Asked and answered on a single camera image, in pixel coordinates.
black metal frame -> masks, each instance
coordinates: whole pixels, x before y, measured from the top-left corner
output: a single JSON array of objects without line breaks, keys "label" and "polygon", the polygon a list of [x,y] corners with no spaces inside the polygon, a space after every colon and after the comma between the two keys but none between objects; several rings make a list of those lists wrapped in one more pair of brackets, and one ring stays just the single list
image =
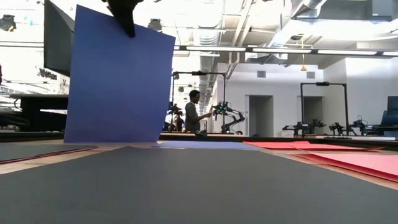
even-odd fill
[{"label": "black metal frame", "polygon": [[316,82],[316,83],[300,83],[300,95],[301,95],[301,122],[304,124],[304,96],[303,86],[304,85],[316,85],[316,86],[330,86],[330,85],[341,85],[344,87],[344,100],[345,100],[345,116],[346,116],[346,131],[349,136],[349,121],[348,121],[348,98],[347,98],[347,84],[345,83],[329,83],[329,82]]},{"label": "black metal frame", "polygon": [[[175,76],[176,74],[189,74],[189,75],[197,75],[197,76],[202,76],[202,75],[222,75],[224,78],[224,90],[223,90],[223,102],[225,102],[225,88],[226,88],[226,73],[225,72],[202,72],[202,71],[197,71],[197,72],[173,72],[172,78],[172,106],[174,105],[174,86],[175,86]],[[172,120],[170,122],[170,126],[173,126],[173,115],[174,111],[172,111]],[[223,115],[223,129],[221,130],[221,133],[226,133],[225,131],[225,115]]]}]

ceiling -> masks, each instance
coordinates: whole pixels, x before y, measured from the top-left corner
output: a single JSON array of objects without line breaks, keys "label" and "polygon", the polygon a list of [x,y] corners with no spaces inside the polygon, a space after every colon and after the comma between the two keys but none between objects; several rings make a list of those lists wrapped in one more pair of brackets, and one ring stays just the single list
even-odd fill
[{"label": "ceiling", "polygon": [[[106,3],[101,0],[51,1],[73,19],[77,3],[110,14]],[[43,42],[43,5],[36,2],[0,0],[0,16],[15,14],[18,20],[18,32],[0,33],[0,43],[5,40]],[[175,36],[176,45],[398,50],[398,31],[393,29],[398,29],[398,0],[317,2],[324,4],[294,18],[292,15],[296,8],[302,6],[302,0],[144,0],[136,6],[133,14],[134,22],[142,26],[148,26],[151,19],[160,19],[162,32]],[[395,20],[389,22],[383,16]],[[298,36],[298,39],[292,40],[292,36]],[[224,52],[175,52],[173,68],[183,72],[215,71],[218,63],[277,63],[286,67],[303,63],[301,55],[289,55],[286,60],[280,55],[257,54],[252,55],[254,59],[251,60],[246,60],[245,56],[241,53],[237,60],[236,54]],[[305,63],[325,68],[339,59],[341,57],[308,55]],[[233,69],[229,70],[229,75],[232,74]],[[189,91],[198,89],[202,93],[198,110],[203,113],[214,81],[211,76],[181,77],[175,81],[175,102],[183,107]],[[178,91],[179,87],[184,87],[183,93]]]}]

blue board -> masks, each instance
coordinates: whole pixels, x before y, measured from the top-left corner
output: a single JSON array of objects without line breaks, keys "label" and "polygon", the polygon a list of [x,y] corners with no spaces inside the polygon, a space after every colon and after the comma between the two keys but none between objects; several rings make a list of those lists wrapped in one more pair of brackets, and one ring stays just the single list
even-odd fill
[{"label": "blue board", "polygon": [[76,9],[65,142],[154,142],[169,105],[175,37]]},{"label": "blue board", "polygon": [[198,149],[243,149],[261,150],[262,148],[250,146],[240,142],[207,142],[207,141],[166,141],[156,147],[181,147]]}]

